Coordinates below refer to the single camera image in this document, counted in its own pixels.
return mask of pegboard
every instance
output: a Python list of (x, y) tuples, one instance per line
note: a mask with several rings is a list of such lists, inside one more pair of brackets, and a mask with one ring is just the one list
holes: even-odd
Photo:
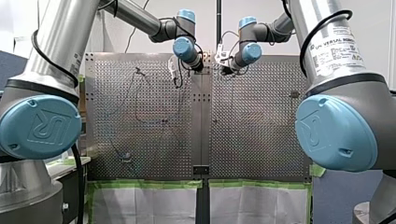
[(215, 70), (211, 178), (309, 181), (294, 131), (305, 83), (298, 57), (264, 56), (237, 77)]
[(245, 75), (184, 72), (177, 90), (172, 54), (87, 55), (89, 179), (209, 178), (310, 181), (294, 131), (305, 90), (298, 57), (263, 56)]
[(89, 178), (191, 179), (191, 79), (171, 54), (87, 54)]

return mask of metal post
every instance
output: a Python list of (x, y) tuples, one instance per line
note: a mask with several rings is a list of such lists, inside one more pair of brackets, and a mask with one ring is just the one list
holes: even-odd
[[(107, 4), (111, 0), (102, 0), (102, 4)], [(114, 13), (114, 7), (107, 7), (106, 11)], [(161, 29), (161, 22), (130, 0), (119, 0), (116, 16), (122, 21), (136, 27), (148, 35), (156, 35)]]
[(217, 45), (220, 43), (221, 41), (221, 0), (217, 0)]

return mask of green painter's tape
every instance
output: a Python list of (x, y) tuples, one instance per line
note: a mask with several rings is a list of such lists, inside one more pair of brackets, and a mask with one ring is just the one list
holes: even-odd
[(260, 187), (271, 189), (308, 189), (311, 184), (307, 183), (287, 183), (266, 180), (209, 180), (210, 188), (240, 188), (240, 187)]
[(210, 188), (242, 188), (242, 187), (259, 187), (269, 189), (306, 189), (307, 190), (307, 204), (306, 204), (306, 223), (310, 224), (311, 219), (311, 200), (312, 200), (312, 184), (310, 183), (288, 183), (278, 181), (266, 180), (209, 180)]
[(93, 223), (93, 195), (95, 193), (94, 185), (88, 185), (88, 218), (89, 224)]
[(309, 184), (306, 205), (306, 224), (311, 224), (312, 184)]
[(90, 224), (93, 223), (93, 196), (99, 189), (201, 189), (202, 181), (151, 181), (111, 180), (88, 183), (88, 207)]
[(202, 181), (115, 180), (92, 181), (95, 189), (200, 189)]
[(322, 177), (324, 173), (326, 172), (326, 169), (317, 165), (317, 164), (312, 164), (309, 167), (309, 174), (315, 177)]

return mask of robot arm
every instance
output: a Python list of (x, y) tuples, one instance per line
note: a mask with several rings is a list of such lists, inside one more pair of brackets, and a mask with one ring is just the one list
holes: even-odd
[(224, 73), (231, 74), (257, 62), (262, 56), (262, 48), (258, 42), (288, 42), (293, 29), (293, 22), (285, 13), (269, 24), (257, 23), (255, 17), (245, 17), (239, 22), (239, 51), (228, 64), (224, 64), (229, 67), (224, 69)]
[[(109, 2), (111, 0), (103, 0), (102, 4)], [(106, 7), (106, 10), (115, 13), (114, 7)], [(176, 56), (194, 71), (201, 71), (204, 68), (201, 55), (195, 49), (195, 14), (191, 10), (181, 9), (175, 19), (161, 20), (130, 0), (118, 0), (115, 15), (148, 34), (149, 39), (154, 43), (175, 39), (173, 52)]]
[[(23, 74), (8, 80), (0, 102), (0, 158), (44, 160), (76, 142), (81, 119), (75, 87), (100, 4), (100, 0), (49, 2), (40, 30), (33, 36), (38, 50), (33, 50)], [(147, 33), (153, 42), (176, 39), (177, 57), (193, 70), (202, 69), (201, 55), (194, 48), (192, 11), (180, 10), (175, 19), (160, 21), (129, 0), (119, 0), (118, 5), (120, 19)]]
[(261, 57), (257, 42), (288, 41), (295, 28), (309, 84), (295, 122), (304, 152), (328, 169), (394, 170), (396, 104), (385, 79), (364, 65), (348, 24), (352, 12), (339, 0), (289, 0), (289, 6), (291, 20), (282, 15), (272, 25), (252, 17), (240, 21), (240, 51), (225, 65), (228, 73)]

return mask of metal frame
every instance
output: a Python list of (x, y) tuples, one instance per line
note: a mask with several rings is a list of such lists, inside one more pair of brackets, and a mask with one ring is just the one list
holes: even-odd
[[(94, 86), (92, 83), (95, 81), (95, 62), (97, 61), (114, 61), (114, 62), (133, 62), (133, 61), (149, 61), (149, 60), (160, 60), (166, 61), (170, 58), (171, 54), (114, 54), (114, 53), (88, 53), (86, 54), (86, 99), (87, 99), (87, 150), (92, 155), (97, 147), (97, 143), (93, 140), (94, 136), (94, 120), (92, 116), (92, 111), (95, 113), (94, 101), (95, 95)], [(211, 145), (211, 137), (213, 128), (212, 125), (214, 120), (213, 116), (213, 104), (216, 99), (214, 87), (214, 78), (219, 78), (219, 70), (216, 66), (213, 66), (213, 56), (210, 54), (205, 54), (204, 64), (205, 69), (202, 73), (191, 75), (191, 92), (190, 92), (190, 102), (191, 102), (191, 176), (184, 178), (180, 178), (175, 176), (137, 176), (138, 178), (145, 179), (159, 179), (159, 180), (172, 180), (172, 179), (208, 179), (208, 178), (250, 178), (250, 179), (271, 179), (271, 180), (279, 180), (279, 181), (288, 181), (288, 182), (310, 182), (311, 179), (309, 177), (309, 164), (311, 160), (307, 157), (304, 157), (303, 161), (299, 161), (304, 164), (303, 175), (268, 175), (268, 176), (249, 176), (249, 175), (241, 175), (237, 172), (234, 175), (217, 175), (211, 171), (212, 165), (212, 156), (213, 150), (217, 150), (217, 148), (212, 148)], [(285, 78), (290, 77), (290, 72), (298, 71), (298, 57), (294, 56), (263, 56), (257, 64), (253, 64), (250, 67), (250, 71), (255, 72), (259, 71), (260, 66), (265, 66), (267, 63), (270, 63), (274, 69), (277, 69), (277, 72), (282, 72), (282, 69), (276, 68), (277, 64), (281, 64), (285, 68), (285, 71), (288, 73), (284, 74)], [(262, 77), (256, 78), (266, 78), (264, 74), (260, 74)], [(303, 76), (298, 72), (298, 74), (293, 74), (298, 77), (301, 76), (304, 81)], [(304, 94), (302, 90), (298, 90), (300, 95), (299, 99), (296, 99), (293, 107), (296, 107), (300, 100), (302, 99), (302, 95)], [(239, 166), (241, 164), (229, 164), (231, 166)]]

